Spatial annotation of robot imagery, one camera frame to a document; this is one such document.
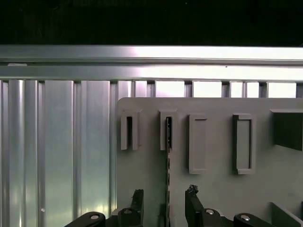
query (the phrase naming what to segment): rectangular slot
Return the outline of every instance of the rectangular slot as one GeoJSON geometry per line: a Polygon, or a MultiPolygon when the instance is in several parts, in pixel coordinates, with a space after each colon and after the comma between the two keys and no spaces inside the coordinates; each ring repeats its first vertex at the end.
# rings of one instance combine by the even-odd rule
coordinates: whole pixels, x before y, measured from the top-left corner
{"type": "Polygon", "coordinates": [[[137,150],[138,141],[138,112],[125,111],[121,117],[121,150],[137,150]]]}
{"type": "Polygon", "coordinates": [[[190,174],[201,174],[206,170],[206,116],[189,116],[189,161],[190,174]]]}
{"type": "Polygon", "coordinates": [[[274,144],[303,150],[302,110],[272,110],[274,144]]]}
{"type": "Polygon", "coordinates": [[[167,117],[166,118],[166,143],[167,143],[166,150],[172,147],[171,132],[172,132],[172,119],[171,117],[167,117]]]}
{"type": "Polygon", "coordinates": [[[237,174],[253,174],[255,169],[254,122],[250,114],[233,115],[234,170],[237,174]]]}
{"type": "Polygon", "coordinates": [[[167,132],[169,132],[169,148],[174,149],[173,137],[177,131],[177,121],[174,120],[176,117],[177,110],[160,110],[160,150],[167,149],[167,132]]]}

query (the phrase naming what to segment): screw head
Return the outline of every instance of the screw head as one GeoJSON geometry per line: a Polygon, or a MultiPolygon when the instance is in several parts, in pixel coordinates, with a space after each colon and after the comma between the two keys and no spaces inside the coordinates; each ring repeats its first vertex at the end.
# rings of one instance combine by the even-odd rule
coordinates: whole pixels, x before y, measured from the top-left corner
{"type": "Polygon", "coordinates": [[[93,219],[93,220],[98,219],[98,218],[99,218],[98,215],[93,215],[93,216],[90,217],[90,219],[93,219]]]}
{"type": "Polygon", "coordinates": [[[206,212],[207,214],[210,214],[210,215],[213,215],[213,214],[214,214],[214,211],[211,210],[211,209],[207,209],[205,212],[206,212]]]}
{"type": "Polygon", "coordinates": [[[245,220],[245,221],[249,221],[250,218],[247,215],[241,215],[240,216],[241,219],[245,220]]]}

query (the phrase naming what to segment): vertical metal rib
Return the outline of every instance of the vertical metal rib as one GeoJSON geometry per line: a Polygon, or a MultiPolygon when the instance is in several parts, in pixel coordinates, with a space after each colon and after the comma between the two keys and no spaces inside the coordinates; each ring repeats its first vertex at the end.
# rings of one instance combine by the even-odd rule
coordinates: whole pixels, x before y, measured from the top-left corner
{"type": "Polygon", "coordinates": [[[231,84],[229,82],[222,82],[222,98],[231,97],[231,84]]]}
{"type": "Polygon", "coordinates": [[[111,214],[117,208],[117,195],[116,195],[116,104],[118,101],[118,84],[110,84],[110,115],[109,115],[109,213],[111,214]]]}
{"type": "Polygon", "coordinates": [[[109,134],[110,134],[110,213],[117,207],[116,195],[116,152],[117,152],[117,128],[116,128],[116,106],[120,98],[131,97],[133,94],[131,81],[118,81],[110,84],[110,116],[109,116],[109,134]]]}
{"type": "Polygon", "coordinates": [[[267,83],[259,84],[259,98],[267,98],[268,97],[268,85],[267,83]]]}
{"type": "Polygon", "coordinates": [[[25,82],[9,81],[10,226],[25,224],[25,82]]]}
{"type": "Polygon", "coordinates": [[[73,100],[72,219],[74,220],[81,216],[81,83],[74,83],[73,100]]]}
{"type": "Polygon", "coordinates": [[[9,227],[9,84],[1,83],[2,227],[9,227]]]}
{"type": "Polygon", "coordinates": [[[297,83],[296,97],[303,98],[303,84],[302,83],[297,83]]]}
{"type": "Polygon", "coordinates": [[[37,84],[37,226],[45,226],[45,84],[37,84]]]}
{"type": "Polygon", "coordinates": [[[81,210],[94,210],[106,217],[109,197],[109,85],[109,81],[81,83],[81,210]]]}
{"type": "Polygon", "coordinates": [[[148,81],[147,82],[147,97],[155,97],[156,89],[155,89],[155,81],[148,81]]]}
{"type": "MultiPolygon", "coordinates": [[[[3,97],[3,93],[2,93],[2,86],[3,83],[2,81],[0,81],[0,106],[2,106],[2,97],[3,97]]],[[[2,129],[2,111],[0,114],[0,129],[2,129]]],[[[2,189],[2,130],[0,130],[0,227],[2,227],[2,213],[3,213],[3,209],[2,209],[2,201],[3,201],[3,189],[2,189]]]]}
{"type": "Polygon", "coordinates": [[[26,227],[37,226],[37,86],[25,81],[25,197],[26,227]]]}
{"type": "Polygon", "coordinates": [[[45,225],[72,221],[73,81],[45,82],[45,225]]]}
{"type": "Polygon", "coordinates": [[[194,97],[193,95],[193,82],[192,81],[186,81],[184,85],[184,97],[190,98],[194,97]]]}

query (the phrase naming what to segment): black clamp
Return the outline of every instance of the black clamp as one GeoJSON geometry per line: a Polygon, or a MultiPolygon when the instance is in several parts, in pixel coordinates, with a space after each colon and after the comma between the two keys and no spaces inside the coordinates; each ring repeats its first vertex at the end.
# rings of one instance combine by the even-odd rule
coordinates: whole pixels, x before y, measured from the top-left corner
{"type": "Polygon", "coordinates": [[[124,208],[106,219],[104,214],[83,214],[65,227],[143,227],[143,190],[135,190],[131,207],[124,208]]]}
{"type": "Polygon", "coordinates": [[[195,185],[185,191],[185,217],[188,227],[275,227],[248,213],[237,214],[233,221],[229,220],[214,209],[204,208],[197,192],[195,185]]]}

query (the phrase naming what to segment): metal panel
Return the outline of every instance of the metal panel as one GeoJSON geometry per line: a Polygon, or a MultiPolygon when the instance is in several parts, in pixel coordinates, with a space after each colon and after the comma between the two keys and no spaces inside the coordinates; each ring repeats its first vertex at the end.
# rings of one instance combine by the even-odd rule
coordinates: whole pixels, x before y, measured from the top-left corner
{"type": "Polygon", "coordinates": [[[83,81],[81,93],[81,213],[108,216],[109,81],[83,81]]]}
{"type": "Polygon", "coordinates": [[[38,82],[25,81],[25,226],[37,226],[37,108],[38,82]]]}
{"type": "Polygon", "coordinates": [[[9,82],[9,217],[10,226],[25,222],[25,82],[9,82]]]}
{"type": "Polygon", "coordinates": [[[1,83],[1,173],[2,173],[2,226],[9,225],[9,85],[1,83]]]}
{"type": "Polygon", "coordinates": [[[119,81],[118,82],[118,100],[123,97],[132,97],[132,82],[131,81],[119,81]]]}
{"type": "Polygon", "coordinates": [[[72,220],[73,82],[45,82],[45,226],[72,220]]]}

